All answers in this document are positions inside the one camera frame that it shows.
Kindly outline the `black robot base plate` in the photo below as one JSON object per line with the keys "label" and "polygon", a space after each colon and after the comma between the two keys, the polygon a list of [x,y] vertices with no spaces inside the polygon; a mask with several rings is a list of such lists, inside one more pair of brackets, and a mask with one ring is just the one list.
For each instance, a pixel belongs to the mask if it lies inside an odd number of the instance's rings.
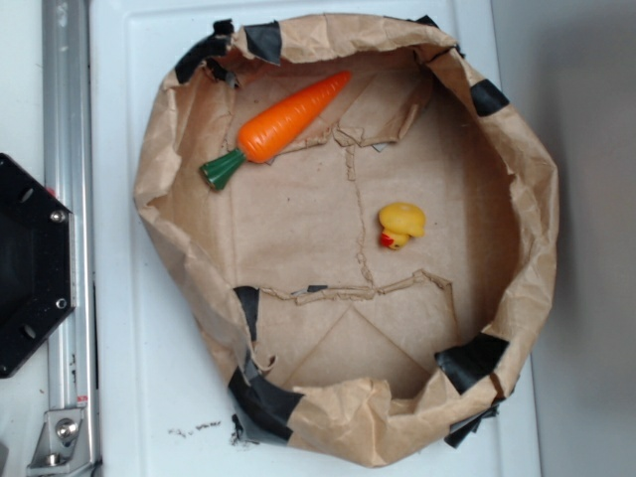
{"label": "black robot base plate", "polygon": [[9,379],[74,310],[73,213],[1,155],[1,377]]}

